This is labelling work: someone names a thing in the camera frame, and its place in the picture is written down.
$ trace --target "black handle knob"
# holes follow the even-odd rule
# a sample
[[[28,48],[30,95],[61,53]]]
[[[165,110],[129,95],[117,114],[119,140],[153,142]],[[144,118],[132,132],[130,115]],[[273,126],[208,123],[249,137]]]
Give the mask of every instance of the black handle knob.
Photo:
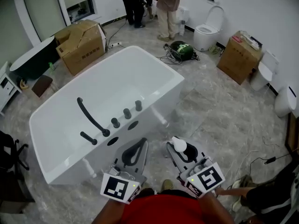
[[[102,134],[103,134],[104,137],[108,137],[110,135],[110,131],[108,129],[104,129],[102,131]]]
[[[136,110],[141,111],[142,110],[142,103],[140,100],[135,101]]]
[[[80,133],[80,135],[86,139],[87,141],[91,142],[92,145],[96,145],[98,143],[97,140],[93,139],[92,137],[88,136],[86,133],[84,133],[83,131]]]
[[[113,124],[114,128],[119,128],[121,124],[118,122],[117,118],[112,118],[111,123]]]
[[[130,110],[127,108],[123,110],[123,113],[126,119],[130,119],[132,117]]]

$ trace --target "white cabinet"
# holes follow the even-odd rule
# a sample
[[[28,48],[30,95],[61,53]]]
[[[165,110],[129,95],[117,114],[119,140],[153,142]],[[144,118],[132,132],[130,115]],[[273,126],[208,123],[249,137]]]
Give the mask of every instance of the white cabinet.
[[[16,76],[9,71],[8,62],[0,69],[0,114],[10,98],[17,92],[22,92],[16,83]]]

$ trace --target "white toilet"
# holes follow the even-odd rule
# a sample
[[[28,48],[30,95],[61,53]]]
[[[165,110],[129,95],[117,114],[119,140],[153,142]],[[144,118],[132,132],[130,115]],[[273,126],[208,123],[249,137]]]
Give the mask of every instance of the white toilet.
[[[250,85],[255,91],[259,91],[266,84],[272,81],[273,73],[275,72],[279,61],[275,55],[269,50],[266,50],[261,62],[258,65],[258,70],[253,75]]]
[[[294,111],[297,105],[297,97],[290,86],[283,88],[275,99],[274,109],[279,117],[283,117]]]
[[[223,18],[224,11],[220,6],[214,6],[210,9],[206,22],[195,28],[193,42],[196,50],[206,51],[211,46],[216,45]]]

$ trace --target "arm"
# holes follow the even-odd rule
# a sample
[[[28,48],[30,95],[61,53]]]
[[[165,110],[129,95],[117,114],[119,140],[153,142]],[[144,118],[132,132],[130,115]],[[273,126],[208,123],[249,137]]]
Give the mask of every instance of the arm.
[[[203,221],[206,224],[234,224],[234,220],[229,212],[222,206],[218,199],[208,192],[198,199]]]
[[[224,190],[223,188],[216,188],[215,192],[218,195],[225,196],[243,196],[246,198],[247,193],[254,188],[238,188],[238,189],[228,189]]]
[[[109,199],[92,224],[118,224],[121,222],[124,208],[124,203]]]

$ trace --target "power strip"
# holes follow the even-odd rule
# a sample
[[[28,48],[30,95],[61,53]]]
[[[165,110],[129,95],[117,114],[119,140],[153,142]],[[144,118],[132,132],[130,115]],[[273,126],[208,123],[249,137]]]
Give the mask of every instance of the power strip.
[[[111,48],[121,46],[121,42],[111,44]]]

